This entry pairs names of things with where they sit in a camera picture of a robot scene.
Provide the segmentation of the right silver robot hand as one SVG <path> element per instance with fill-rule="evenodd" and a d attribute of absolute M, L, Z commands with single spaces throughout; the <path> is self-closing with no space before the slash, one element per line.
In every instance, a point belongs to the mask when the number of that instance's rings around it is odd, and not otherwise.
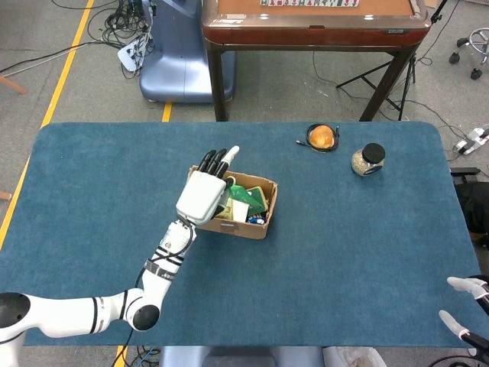
<path fill-rule="evenodd" d="M 488 314 L 488 281 L 487 278 L 480 277 L 472 278 L 457 278 L 448 277 L 447 282 L 456 291 L 464 291 L 469 293 L 482 310 Z M 466 342 L 470 346 L 476 348 L 482 354 L 488 354 L 488 340 L 483 336 L 471 332 L 465 326 L 462 326 L 456 319 L 447 311 L 440 310 L 439 317 L 447 328 L 455 334 L 460 340 Z"/>

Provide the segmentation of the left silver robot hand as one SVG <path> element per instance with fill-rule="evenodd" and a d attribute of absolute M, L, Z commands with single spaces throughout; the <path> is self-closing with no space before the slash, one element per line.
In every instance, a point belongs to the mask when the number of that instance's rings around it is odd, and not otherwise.
<path fill-rule="evenodd" d="M 240 148 L 208 151 L 199 166 L 190 173 L 183 192 L 176 203 L 179 221 L 190 226 L 202 226 L 220 214 L 226 207 L 229 189 L 234 177 L 225 178 L 231 162 Z"/>

